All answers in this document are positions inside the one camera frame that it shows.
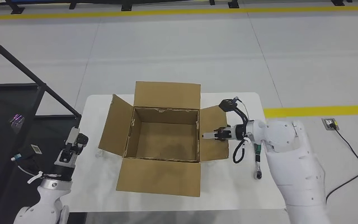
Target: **yellow floor line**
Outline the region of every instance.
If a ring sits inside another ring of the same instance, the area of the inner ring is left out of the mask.
[[[54,14],[0,15],[0,20],[23,20],[40,18],[86,18],[86,17],[120,17],[120,16],[153,16],[153,15],[185,15],[185,14],[233,14],[233,13],[280,13],[280,12],[337,12],[358,11],[358,6],[324,6],[324,7],[290,7],[290,8],[221,8],[221,9],[189,9],[189,10],[152,10],[131,12],[84,12]]]
[[[319,106],[307,108],[266,108],[266,118],[285,118],[288,116],[339,116],[358,115],[358,106]]]

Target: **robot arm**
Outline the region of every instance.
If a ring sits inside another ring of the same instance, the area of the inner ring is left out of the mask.
[[[219,106],[224,111],[236,112],[235,98],[231,103],[229,101],[224,100]],[[243,120],[243,124],[221,127],[212,133],[204,133],[203,137],[219,141],[236,139],[240,141],[238,147],[246,138],[254,144],[262,145],[270,173],[284,197],[290,222],[330,224],[324,203],[324,175],[319,172],[321,167],[301,122],[264,123],[250,120],[245,124]]]
[[[62,205],[60,197],[71,192],[76,158],[81,154],[87,142],[88,138],[80,134],[78,128],[71,129],[65,147],[55,161],[51,174],[45,175],[40,171],[38,175],[28,181],[31,183],[37,178],[43,179],[41,185],[37,187],[40,201],[31,208],[23,207],[15,218],[15,224],[67,223],[69,208]]]

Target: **gray floor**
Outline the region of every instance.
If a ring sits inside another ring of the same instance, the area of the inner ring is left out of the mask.
[[[357,105],[356,12],[0,20],[0,44],[77,110],[92,94],[133,94],[135,81],[194,82],[202,92],[257,92],[264,108]],[[0,58],[2,83],[30,81]],[[68,113],[46,97],[38,114]],[[358,162],[321,118],[300,118],[326,191]],[[358,148],[357,116],[337,116]],[[357,183],[332,195],[332,223],[357,223]],[[101,213],[88,223],[288,223],[283,210]]]

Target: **floor outlet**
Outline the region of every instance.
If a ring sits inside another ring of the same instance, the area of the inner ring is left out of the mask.
[[[331,128],[329,125],[334,123],[336,124],[337,130],[339,130],[340,128],[338,127],[338,124],[336,122],[336,120],[334,118],[322,118],[322,122],[324,127],[326,128],[326,130],[335,130],[334,128]]]

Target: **cardboard box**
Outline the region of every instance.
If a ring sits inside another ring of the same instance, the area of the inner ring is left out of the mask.
[[[228,158],[228,142],[202,134],[227,125],[200,109],[200,85],[136,82],[134,105],[113,95],[99,148],[123,157],[116,190],[200,196],[200,162]]]

